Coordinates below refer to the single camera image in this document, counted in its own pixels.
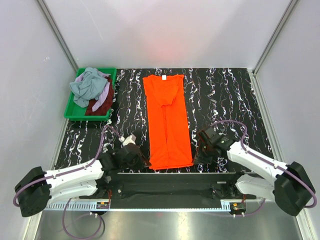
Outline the orange t shirt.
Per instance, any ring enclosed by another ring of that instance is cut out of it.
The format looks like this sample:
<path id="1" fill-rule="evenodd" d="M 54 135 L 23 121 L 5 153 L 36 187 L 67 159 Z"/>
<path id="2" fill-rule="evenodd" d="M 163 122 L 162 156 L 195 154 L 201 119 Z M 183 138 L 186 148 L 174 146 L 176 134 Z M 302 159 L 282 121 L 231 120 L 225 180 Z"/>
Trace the orange t shirt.
<path id="1" fill-rule="evenodd" d="M 193 165 L 183 74 L 143 78 L 146 96 L 150 168 L 164 170 Z"/>

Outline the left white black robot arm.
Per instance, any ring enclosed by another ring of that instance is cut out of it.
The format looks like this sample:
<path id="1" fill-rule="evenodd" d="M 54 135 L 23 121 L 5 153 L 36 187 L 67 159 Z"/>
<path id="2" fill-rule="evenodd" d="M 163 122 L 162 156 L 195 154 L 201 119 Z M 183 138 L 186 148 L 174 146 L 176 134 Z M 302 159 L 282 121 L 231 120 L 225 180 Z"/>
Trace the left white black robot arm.
<path id="1" fill-rule="evenodd" d="M 27 218 L 58 201 L 102 199 L 111 192 L 112 173 L 139 171 L 150 165 L 140 148 L 130 143 L 79 165 L 47 171 L 34 167 L 15 186 L 13 203 Z"/>

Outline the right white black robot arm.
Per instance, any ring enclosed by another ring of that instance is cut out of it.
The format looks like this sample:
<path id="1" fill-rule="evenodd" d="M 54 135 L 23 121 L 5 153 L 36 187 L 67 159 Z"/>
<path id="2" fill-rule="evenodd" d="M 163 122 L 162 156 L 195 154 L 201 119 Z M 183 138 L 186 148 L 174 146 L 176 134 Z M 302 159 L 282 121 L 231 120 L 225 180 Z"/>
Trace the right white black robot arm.
<path id="1" fill-rule="evenodd" d="M 235 199 L 241 195 L 260 197 L 276 203 L 283 212 L 294 217 L 302 209 L 317 205 L 316 191 L 297 162 L 286 164 L 224 137 L 216 143 L 201 141 L 194 163 L 209 164 L 216 157 L 226 158 L 258 175 L 235 173 L 222 189 L 227 196 Z"/>

